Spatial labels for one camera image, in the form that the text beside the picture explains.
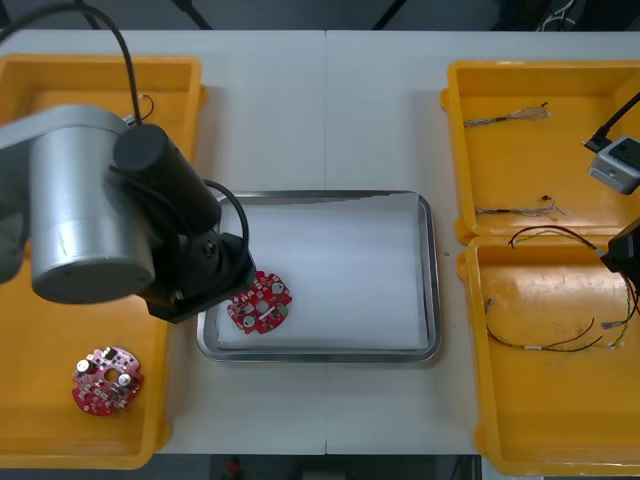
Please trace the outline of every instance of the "metal tray rim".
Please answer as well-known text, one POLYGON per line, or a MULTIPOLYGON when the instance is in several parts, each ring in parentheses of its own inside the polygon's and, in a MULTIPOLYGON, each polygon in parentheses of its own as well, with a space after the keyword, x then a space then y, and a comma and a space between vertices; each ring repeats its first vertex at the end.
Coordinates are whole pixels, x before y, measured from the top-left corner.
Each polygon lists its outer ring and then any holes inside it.
MULTIPOLYGON (((438 265, 436 261, 436 246, 433 233, 433 217, 431 207, 424 197, 417 192, 410 190, 284 190, 284 191, 254 191, 238 192, 236 197, 239 200, 253 199, 275 199, 275 198, 305 198, 305 199, 349 199, 365 198, 372 196, 385 196, 403 193, 413 193, 418 196, 418 202, 424 210, 425 227, 422 228, 420 236, 423 239, 421 244, 422 276, 425 295, 425 317, 427 322, 428 338, 432 339, 423 349, 416 350, 373 350, 354 349, 345 352, 341 350, 329 351, 326 349, 306 348, 278 348, 278 351, 263 350, 241 350, 233 351, 211 348, 205 340, 206 321, 209 312, 216 311, 213 307, 207 311, 200 312, 197 319, 196 341, 200 351, 206 357, 216 361, 226 362, 308 362, 308 363, 394 363, 394 362, 424 362, 433 357, 442 342, 442 329, 440 319, 440 289, 438 279, 438 265), (430 302, 427 303, 427 287, 431 287, 430 302)), ((226 198, 218 198, 222 204, 226 203, 226 198)))

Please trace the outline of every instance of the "white paper sheet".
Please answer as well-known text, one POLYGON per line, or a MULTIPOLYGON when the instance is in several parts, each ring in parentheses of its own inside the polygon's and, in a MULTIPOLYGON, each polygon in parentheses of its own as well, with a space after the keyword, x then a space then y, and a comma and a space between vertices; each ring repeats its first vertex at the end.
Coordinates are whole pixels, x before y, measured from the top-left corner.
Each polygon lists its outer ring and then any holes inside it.
MULTIPOLYGON (((244 208, 257 269, 280 276, 293 302, 263 335, 240 331, 223 303, 221 348, 426 347, 416 194, 244 208)), ((241 233, 231 205, 221 231, 241 233)))

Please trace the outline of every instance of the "black cylindrical joint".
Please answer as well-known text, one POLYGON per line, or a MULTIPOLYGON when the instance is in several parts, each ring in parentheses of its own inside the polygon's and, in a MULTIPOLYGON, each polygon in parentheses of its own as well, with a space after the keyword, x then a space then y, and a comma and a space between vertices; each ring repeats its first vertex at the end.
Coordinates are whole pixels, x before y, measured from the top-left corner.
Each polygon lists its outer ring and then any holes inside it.
POLYGON ((157 125, 141 125, 122 134, 114 149, 114 160, 122 173, 172 203, 193 234, 205 232, 220 220, 221 209, 215 196, 157 125))

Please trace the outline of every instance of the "red circuit board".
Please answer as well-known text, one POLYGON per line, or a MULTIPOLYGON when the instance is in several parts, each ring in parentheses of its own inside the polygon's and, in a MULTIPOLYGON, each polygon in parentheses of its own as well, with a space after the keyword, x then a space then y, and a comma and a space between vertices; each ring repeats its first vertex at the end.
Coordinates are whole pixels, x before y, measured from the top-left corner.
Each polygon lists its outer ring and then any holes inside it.
POLYGON ((247 335, 253 331, 262 334, 284 322, 291 301, 289 289, 280 277, 257 272, 251 288, 231 298, 227 313, 247 335))
POLYGON ((110 415, 129 405, 142 385, 140 363, 121 348, 96 349, 73 372, 73 399, 86 413, 110 415))

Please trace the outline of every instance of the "wire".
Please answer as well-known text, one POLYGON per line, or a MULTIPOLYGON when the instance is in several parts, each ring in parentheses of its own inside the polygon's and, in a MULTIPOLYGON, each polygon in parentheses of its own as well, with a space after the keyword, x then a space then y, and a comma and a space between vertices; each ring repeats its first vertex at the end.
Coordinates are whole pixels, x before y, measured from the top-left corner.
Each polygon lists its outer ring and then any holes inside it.
POLYGON ((511 348, 515 348, 518 350, 538 350, 538 351, 543 351, 543 352, 558 352, 558 353, 575 353, 575 352, 581 352, 582 350, 586 350, 587 348, 590 348, 592 346, 594 346, 596 343, 598 343, 600 340, 602 340, 603 335, 600 335, 598 338, 596 338, 594 341, 592 341, 591 343, 588 343, 586 345, 583 345, 581 347, 576 347, 576 348, 554 348, 551 346, 540 346, 540 345, 517 345, 511 342, 507 342, 506 340, 503 340, 502 338, 496 336, 496 334, 494 334, 491 329, 489 328, 489 325, 487 325, 487 333, 489 334, 489 337, 491 337, 493 340, 495 340, 496 342, 507 346, 507 347, 511 347, 511 348))
POLYGON ((562 215, 566 215, 566 212, 556 207, 556 201, 549 195, 544 195, 540 200, 546 202, 551 201, 551 205, 546 207, 534 207, 534 208, 484 208, 476 207, 476 215, 483 213, 515 213, 516 215, 522 215, 523 217, 544 217, 548 216, 553 210, 560 212, 562 215))
MULTIPOLYGON (((559 231, 559 232, 561 232, 561 233, 559 233, 560 235, 582 243, 583 245, 589 247, 591 250, 595 251, 600 257, 602 257, 604 255, 604 252, 601 249, 599 249, 596 245, 591 243, 589 240, 587 240, 583 236, 577 234, 573 230, 570 230, 570 229, 568 229, 566 227, 561 227, 559 225, 541 225, 541 226, 536 226, 536 227, 523 228, 523 229, 519 230, 518 232, 516 232, 513 235, 513 237, 511 237, 511 240, 509 240, 508 244, 511 245, 512 248, 515 248, 516 239, 522 233, 524 233, 526 231, 530 231, 530 230, 535 230, 535 229, 543 229, 543 230, 541 232, 535 233, 534 235, 530 235, 528 237, 522 238, 522 239, 520 239, 520 241, 525 241, 525 240, 528 240, 530 238, 534 238, 534 237, 537 237, 539 235, 542 235, 544 233, 549 233, 549 232, 558 233, 558 231, 559 231)), ((624 273, 620 273, 620 276, 624 280, 624 283, 625 283, 625 286, 626 286, 626 290, 627 290, 627 316, 626 316, 626 318, 624 320, 621 320, 621 321, 602 322, 600 324, 600 327, 602 329, 604 329, 604 330, 609 330, 609 329, 617 328, 617 327, 623 327, 622 331, 620 332, 620 335, 618 335, 618 338, 616 338, 615 341, 613 341, 613 342, 611 342, 611 343, 609 343, 607 345, 608 348, 617 348, 619 346, 620 341, 622 340, 622 338, 624 337, 624 335, 625 335, 625 333, 627 331, 627 328, 629 326, 629 322, 631 321, 631 319, 633 318, 633 316, 636 313, 640 313, 640 306, 638 305, 638 301, 639 301, 638 292, 634 290, 633 284, 631 283, 629 278, 624 273)), ((491 309, 492 306, 493 306, 493 299, 490 298, 489 301, 487 302, 486 307, 485 307, 485 314, 491 309)), ((544 347, 526 346, 526 345, 513 345, 513 344, 511 344, 511 343, 509 343, 507 341, 504 341, 504 340, 498 338, 496 335, 494 335, 489 330, 488 327, 487 327, 487 330, 489 331, 489 336, 491 338, 493 338, 494 340, 496 340, 496 341, 498 341, 500 343, 503 343, 504 345, 509 345, 509 346, 513 346, 514 348, 522 348, 522 349, 526 349, 526 350, 547 350, 549 347, 555 347, 557 345, 561 345, 561 344, 564 344, 564 343, 569 343, 569 342, 572 342, 574 340, 577 340, 577 339, 581 338, 582 336, 584 336, 584 334, 586 334, 593 327, 594 321, 595 321, 595 318, 591 320, 591 325, 589 326, 589 328, 587 330, 585 330, 584 332, 582 332, 577 337, 575 337, 573 339, 570 339, 570 340, 557 342, 557 343, 554 343, 554 344, 551 344, 551 345, 546 345, 544 347)))
POLYGON ((578 340, 579 338, 584 337, 587 332, 589 332, 589 330, 591 330, 593 328, 593 324, 596 323, 596 317, 591 317, 591 323, 589 324, 589 327, 587 327, 586 330, 583 330, 581 334, 576 335, 573 338, 570 338, 569 340, 562 340, 561 342, 556 342, 556 343, 551 343, 549 345, 545 345, 545 347, 547 348, 551 348, 551 347, 557 347, 558 345, 564 345, 565 343, 571 343, 574 342, 576 340, 578 340))
POLYGON ((189 18, 195 23, 200 30, 213 30, 211 25, 205 20, 200 12, 193 6, 191 0, 171 0, 173 4, 189 15, 189 18))
POLYGON ((151 98, 146 93, 140 94, 140 98, 146 98, 147 100, 149 100, 149 103, 151 103, 151 108, 149 109, 147 114, 144 117, 142 117, 142 120, 146 120, 147 118, 149 118, 151 116, 153 111, 156 109, 156 103, 153 101, 153 98, 151 98))
POLYGON ((7 40, 11 35, 22 30, 28 25, 41 20, 45 17, 55 15, 57 13, 64 12, 80 12, 85 15, 91 15, 98 20, 102 21, 111 30, 113 35, 118 41, 118 45, 122 50, 122 56, 124 57, 124 63, 127 67, 127 75, 129 77, 129 87, 131 89, 131 103, 133 103, 133 114, 138 125, 142 125, 142 118, 140 117, 140 106, 138 105, 138 89, 136 87, 136 77, 133 69, 133 62, 131 60, 131 54, 127 48, 127 44, 122 36, 122 33, 116 26, 116 24, 106 14, 98 10, 97 8, 90 7, 84 4, 74 3, 57 3, 46 7, 38 8, 27 15, 20 17, 7 25, 0 32, 0 44, 7 40))
POLYGON ((570 21, 570 23, 572 23, 573 25, 576 24, 576 22, 574 22, 573 20, 569 19, 569 15, 571 15, 571 10, 573 10, 573 7, 576 6, 576 1, 575 0, 571 0, 566 7, 564 7, 564 12, 562 12, 562 18, 560 19, 560 24, 558 25, 558 28, 556 29, 556 32, 559 32, 561 28, 564 28, 564 22, 565 21, 570 21))
POLYGON ((613 127, 613 125, 620 120, 629 110, 631 110, 631 108, 633 108, 633 106, 640 102, 640 92, 636 93, 633 98, 631 100, 629 100, 627 103, 625 103, 622 108, 620 108, 620 110, 618 110, 616 113, 614 113, 611 118, 609 120, 607 120, 607 122, 598 129, 598 132, 596 133, 596 135, 598 135, 598 133, 602 133, 603 136, 607 136, 607 134, 609 133, 609 130, 611 130, 611 127, 613 127))
MULTIPOLYGON (((78 5, 85 4, 83 0, 74 0, 74 3, 78 5)), ((83 13, 82 15, 84 16, 84 19, 87 21, 92 30, 100 30, 100 25, 98 25, 98 22, 96 22, 95 18, 93 18, 91 15, 87 15, 86 13, 83 13)))
POLYGON ((482 125, 489 125, 490 123, 504 122, 507 120, 539 120, 541 118, 550 117, 551 112, 548 112, 546 107, 549 102, 544 102, 538 107, 525 107, 515 112, 511 112, 503 117, 493 118, 480 118, 478 120, 466 120, 464 122, 465 127, 479 127, 482 125))
POLYGON ((387 26, 387 23, 391 21, 393 17, 396 16, 396 13, 400 11, 402 6, 407 3, 407 0, 394 0, 391 6, 382 14, 380 19, 376 22, 371 30, 382 30, 387 26))
MULTIPOLYGON (((593 243, 591 243, 589 240, 587 240, 586 238, 584 238, 581 235, 578 235, 576 232, 574 232, 573 230, 566 228, 566 227, 561 227, 560 225, 537 225, 537 226, 533 226, 533 227, 525 227, 521 230, 518 230, 513 237, 511 237, 511 240, 509 240, 507 242, 507 245, 511 245, 511 248, 516 248, 516 240, 517 238, 522 235, 524 232, 529 232, 531 230, 537 230, 537 229, 544 229, 544 230, 559 230, 561 232, 564 232, 568 235, 570 235, 569 238, 573 238, 574 240, 579 241, 580 243, 586 245, 587 247, 589 247, 591 250, 593 250, 594 252, 596 252, 599 256, 604 255, 604 252, 602 250, 600 250, 597 246, 595 246, 593 243)), ((538 235, 541 235, 544 232, 540 232, 537 235, 532 235, 530 237, 527 237, 525 240, 529 239, 529 238, 533 238, 536 237, 538 235)))
POLYGON ((240 201, 227 187, 212 180, 202 179, 202 181, 207 187, 214 188, 227 197, 229 202, 231 202, 231 205, 233 205, 233 208, 236 209, 238 217, 240 218, 240 225, 242 226, 242 247, 240 248, 240 255, 236 264, 231 271, 232 273, 228 276, 228 281, 232 282, 240 274, 242 268, 245 266, 246 259, 249 256, 249 221, 247 220, 247 214, 242 208, 240 201))
POLYGON ((0 0, 0 28, 4 28, 10 23, 11 23, 11 17, 9 16, 9 12, 7 11, 7 8, 4 6, 4 2, 0 0))
POLYGON ((555 20, 561 21, 560 26, 562 26, 565 21, 571 23, 572 25, 575 25, 576 22, 574 22, 570 18, 567 18, 569 16, 569 12, 571 12, 571 9, 573 8, 574 3, 575 0, 569 0, 569 2, 567 2, 564 7, 556 10, 555 12, 549 9, 550 15, 544 20, 544 22, 542 22, 542 25, 540 25, 536 29, 536 32, 544 32, 544 29, 547 27, 547 25, 555 20))

